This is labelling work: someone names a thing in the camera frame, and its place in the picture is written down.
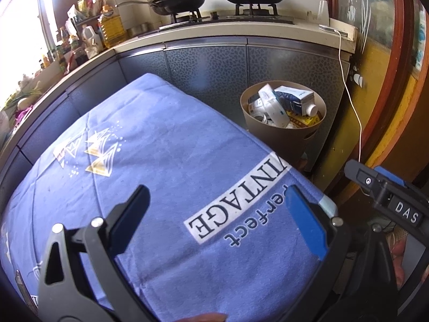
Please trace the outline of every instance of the finger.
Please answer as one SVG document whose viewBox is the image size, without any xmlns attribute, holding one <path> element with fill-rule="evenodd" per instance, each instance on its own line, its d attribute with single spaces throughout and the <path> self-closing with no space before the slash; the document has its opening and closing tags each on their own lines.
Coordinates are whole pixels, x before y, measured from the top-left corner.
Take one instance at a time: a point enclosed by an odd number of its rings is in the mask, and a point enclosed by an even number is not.
<svg viewBox="0 0 429 322">
<path fill-rule="evenodd" d="M 426 281 L 426 279 L 428 278 L 428 276 L 429 276 L 429 265 L 428 265 L 428 267 L 426 268 L 425 272 L 423 273 L 423 276 L 422 276 L 422 283 L 424 283 L 424 282 Z"/>
<path fill-rule="evenodd" d="M 407 238 L 402 238 L 398 243 L 396 243 L 392 248 L 392 255 L 398 256 L 398 255 L 404 255 L 405 252 L 405 243 Z"/>
<path fill-rule="evenodd" d="M 405 279 L 405 272 L 402 268 L 402 260 L 404 257 L 396 257 L 393 259 L 393 269 L 395 270 L 395 276 L 396 276 L 396 285 L 398 288 L 401 288 L 404 284 Z"/>
<path fill-rule="evenodd" d="M 224 313 L 204 313 L 202 315 L 187 317 L 185 319 L 180 319 L 176 322 L 225 322 L 228 315 Z"/>
</svg>

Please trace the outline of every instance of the cabinet door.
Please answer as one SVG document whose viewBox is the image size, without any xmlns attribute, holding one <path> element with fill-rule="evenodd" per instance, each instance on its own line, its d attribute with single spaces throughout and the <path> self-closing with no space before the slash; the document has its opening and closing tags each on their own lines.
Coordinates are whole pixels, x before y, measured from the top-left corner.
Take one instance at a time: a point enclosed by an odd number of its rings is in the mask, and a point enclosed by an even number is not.
<svg viewBox="0 0 429 322">
<path fill-rule="evenodd" d="M 247 88 L 245 46 L 189 47 L 165 53 L 173 85 L 245 127 L 240 107 Z"/>
<path fill-rule="evenodd" d="M 129 55 L 119 59 L 127 83 L 147 73 L 158 75 L 165 81 L 171 82 L 167 59 L 162 50 L 147 53 L 144 53 L 144 51 L 140 53 L 135 50 L 133 54 L 136 54 L 136 52 L 137 55 Z"/>
<path fill-rule="evenodd" d="M 67 89 L 69 97 L 82 116 L 127 85 L 119 63 L 95 68 L 85 75 L 78 87 Z"/>
<path fill-rule="evenodd" d="M 325 101 L 327 114 L 306 149 L 310 171 L 331 130 L 344 91 L 338 59 L 295 50 L 248 46 L 249 84 L 262 81 L 286 80 L 317 92 Z M 343 62 L 344 74 L 349 64 Z"/>
<path fill-rule="evenodd" d="M 31 167 L 33 165 L 15 147 L 0 175 L 0 214 Z"/>
<path fill-rule="evenodd" d="M 79 117 L 72 101 L 64 93 L 36 119 L 18 146 L 25 157 L 35 164 L 42 153 Z"/>
</svg>

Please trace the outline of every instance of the beige trash can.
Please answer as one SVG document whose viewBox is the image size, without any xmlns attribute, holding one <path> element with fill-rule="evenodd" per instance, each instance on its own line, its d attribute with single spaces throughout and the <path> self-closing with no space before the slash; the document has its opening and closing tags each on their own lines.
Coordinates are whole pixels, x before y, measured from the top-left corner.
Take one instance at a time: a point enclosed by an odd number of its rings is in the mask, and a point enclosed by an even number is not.
<svg viewBox="0 0 429 322">
<path fill-rule="evenodd" d="M 301 90 L 311 89 L 306 86 L 299 85 L 298 83 L 289 81 L 265 81 L 257 83 L 256 85 L 253 85 L 246 89 L 240 98 L 240 104 L 243 110 L 244 117 L 246 119 L 246 124 L 249 132 L 260 140 L 262 140 L 287 162 L 292 165 L 295 165 L 304 153 L 305 148 L 312 141 L 317 129 L 325 119 L 325 102 L 323 101 L 322 97 L 320 97 L 315 92 L 315 104 L 317 105 L 317 108 L 322 115 L 322 119 L 314 126 L 297 129 L 287 129 L 269 126 L 251 117 L 248 112 L 249 98 L 252 95 L 256 94 L 267 83 L 269 83 L 273 89 L 278 88 L 280 86 L 288 86 Z"/>
</svg>

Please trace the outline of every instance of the cable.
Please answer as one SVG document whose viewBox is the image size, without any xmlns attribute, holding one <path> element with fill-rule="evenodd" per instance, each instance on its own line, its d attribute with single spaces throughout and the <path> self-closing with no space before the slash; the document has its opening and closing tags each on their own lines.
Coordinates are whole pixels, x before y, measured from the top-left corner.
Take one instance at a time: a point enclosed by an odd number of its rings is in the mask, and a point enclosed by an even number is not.
<svg viewBox="0 0 429 322">
<path fill-rule="evenodd" d="M 359 122 L 359 159 L 358 159 L 358 161 L 360 162 L 360 158 L 361 158 L 361 154 L 362 154 L 362 124 L 360 122 L 359 115 L 357 114 L 357 111 L 356 111 L 356 109 L 355 109 L 355 107 L 353 105 L 353 101 L 351 100 L 350 91 L 348 90 L 346 81 L 344 79 L 344 70 L 343 70 L 343 65 L 341 63 L 341 34 L 340 34 L 340 32 L 338 30 L 334 30 L 334 31 L 340 37 L 340 48 L 338 49 L 338 60 L 340 61 L 340 68 L 341 68 L 341 75 L 342 75 L 343 83 L 344 83 L 344 86 L 346 88 L 347 95 L 349 97 L 351 107 L 352 107 L 352 109 L 354 111 L 354 114 L 356 115 L 357 122 Z"/>
</svg>

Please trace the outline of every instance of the yellow package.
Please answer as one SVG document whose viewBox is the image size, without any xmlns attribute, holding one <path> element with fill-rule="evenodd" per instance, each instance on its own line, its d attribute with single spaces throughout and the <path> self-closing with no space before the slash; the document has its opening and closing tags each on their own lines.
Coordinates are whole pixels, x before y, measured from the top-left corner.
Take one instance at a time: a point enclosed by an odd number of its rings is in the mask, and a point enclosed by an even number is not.
<svg viewBox="0 0 429 322">
<path fill-rule="evenodd" d="M 314 117 L 297 115 L 291 111 L 286 111 L 286 113 L 290 118 L 290 122 L 294 123 L 299 128 L 311 127 L 320 122 L 320 112 Z"/>
</svg>

